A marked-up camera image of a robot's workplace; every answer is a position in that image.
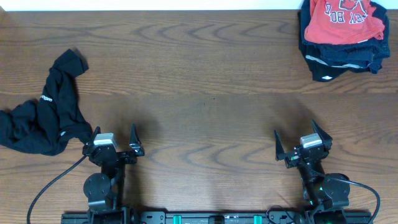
red t-shirt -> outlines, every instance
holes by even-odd
[[[383,22],[373,17],[370,0],[311,0],[307,41],[317,44],[357,44],[384,38]]]

stack of clothes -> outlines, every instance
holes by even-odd
[[[313,79],[330,82],[348,70],[377,74],[390,57],[386,12],[370,0],[304,0],[299,49]]]

navy clothing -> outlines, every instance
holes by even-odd
[[[390,57],[387,10],[374,2],[371,2],[370,5],[376,7],[373,17],[381,19],[386,27],[383,40],[372,38],[358,44],[345,45],[316,44],[304,38],[305,28],[311,21],[310,0],[304,0],[302,10],[298,15],[300,21],[299,49],[315,81],[330,82],[348,70],[356,73],[377,74],[382,68],[382,60]]]
[[[39,103],[26,101],[10,113],[0,111],[0,144],[24,153],[54,156],[71,138],[90,140],[91,127],[80,113],[74,78],[88,70],[72,50],[50,68]]]

white background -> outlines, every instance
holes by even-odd
[[[299,9],[303,0],[0,0],[6,11]],[[398,9],[397,0],[373,0]]]

wooden tabletop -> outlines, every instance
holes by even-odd
[[[137,123],[147,155],[126,170],[125,202],[181,210],[297,208],[296,169],[275,161],[312,133],[334,139],[326,172],[375,188],[376,223],[398,221],[398,11],[389,11],[392,57],[378,75],[312,81],[299,49],[297,11],[10,12],[0,22],[0,109],[37,99],[48,69],[78,48],[90,69],[77,78],[80,109],[128,150]],[[0,147],[0,223],[24,223],[31,201],[81,157],[74,139],[55,157]],[[49,188],[33,223],[86,211],[88,160]],[[350,209],[376,206],[351,188]]]

